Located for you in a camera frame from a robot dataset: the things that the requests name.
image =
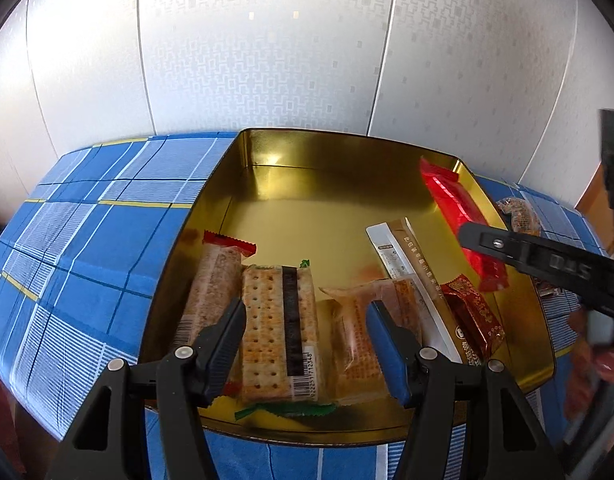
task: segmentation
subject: screw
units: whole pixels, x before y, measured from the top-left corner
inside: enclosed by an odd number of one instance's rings
[[[120,368],[122,368],[123,366],[124,366],[124,361],[122,359],[111,359],[111,361],[107,363],[107,368],[111,370],[112,372],[115,372],[116,370],[120,370]]]
[[[487,366],[489,366],[489,369],[492,372],[496,373],[500,373],[504,370],[504,365],[498,359],[491,359],[491,361],[488,362]]]
[[[188,357],[191,357],[193,354],[194,354],[194,349],[191,348],[190,346],[181,346],[180,348],[176,349],[176,352],[174,353],[174,355],[178,359],[187,359]]]
[[[425,346],[420,350],[420,357],[427,361],[433,361],[438,357],[438,352],[429,346]]]

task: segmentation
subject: red wrapper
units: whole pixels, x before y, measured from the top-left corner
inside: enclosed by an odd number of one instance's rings
[[[256,254],[256,244],[244,242],[242,240],[238,240],[237,238],[231,238],[230,236],[212,233],[211,231],[204,232],[202,243],[220,245],[222,247],[234,247],[241,252],[245,258]]]
[[[464,336],[485,361],[504,341],[504,330],[487,301],[464,274],[442,286],[449,308],[458,319]]]
[[[458,173],[434,166],[424,158],[420,159],[420,172],[454,235],[458,235],[460,226],[466,222],[487,225],[485,217],[471,195],[458,182]],[[503,262],[469,249],[463,249],[462,252],[467,257],[469,265],[480,276],[478,288],[481,292],[495,292],[509,286]]]

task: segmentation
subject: white wall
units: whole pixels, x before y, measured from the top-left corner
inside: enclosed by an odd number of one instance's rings
[[[576,40],[562,90],[520,182],[575,205],[600,164],[599,108],[614,108],[614,33],[578,0]]]
[[[614,37],[589,0],[23,0],[0,31],[0,222],[65,152],[249,126],[421,144],[574,203],[599,107]]]

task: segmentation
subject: tablecloth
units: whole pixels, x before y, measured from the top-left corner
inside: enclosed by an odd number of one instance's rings
[[[101,369],[136,362],[159,276],[189,209],[235,132],[126,139],[64,155],[0,235],[0,377],[61,438]],[[493,200],[532,203],[543,235],[602,253],[572,208],[515,184],[478,178]],[[543,302],[558,357],[554,380],[528,397],[553,442],[562,437],[569,292]],[[153,478],[166,478],[158,418],[147,412]],[[464,427],[447,478],[458,478]],[[390,478],[402,443],[354,449],[269,446],[208,433],[222,478]]]

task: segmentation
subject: transparent plastic wrapper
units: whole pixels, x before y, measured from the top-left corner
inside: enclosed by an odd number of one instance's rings
[[[443,284],[442,292],[467,341],[487,361],[504,341],[503,327],[487,301],[464,274]]]
[[[420,159],[420,172],[454,235],[458,235],[460,227],[466,222],[488,225],[472,197],[458,182],[458,173],[434,166],[425,158]],[[469,249],[463,249],[462,252],[480,276],[478,289],[481,292],[495,292],[509,286],[504,263]]]
[[[191,345],[200,330],[217,323],[231,300],[240,297],[242,259],[256,252],[254,244],[210,231],[204,232],[202,244],[196,276],[172,348]],[[240,359],[236,356],[224,394],[237,394],[240,383]]]
[[[540,219],[529,202],[508,196],[499,200],[497,204],[504,214],[511,215],[511,229],[514,233],[540,236]]]
[[[423,300],[414,282],[410,278],[376,280],[353,288],[320,290],[336,300],[331,327],[333,401],[346,406],[388,396],[367,333],[366,309],[372,301],[382,300],[395,323],[411,330],[422,341],[419,309]]]
[[[306,260],[298,269],[248,266],[242,301],[247,308],[240,350],[242,402],[319,403],[325,399],[316,298]]]
[[[562,294],[562,289],[560,287],[551,285],[551,283],[548,282],[543,282],[538,278],[533,279],[533,285],[536,287],[538,295],[541,298],[552,298]]]

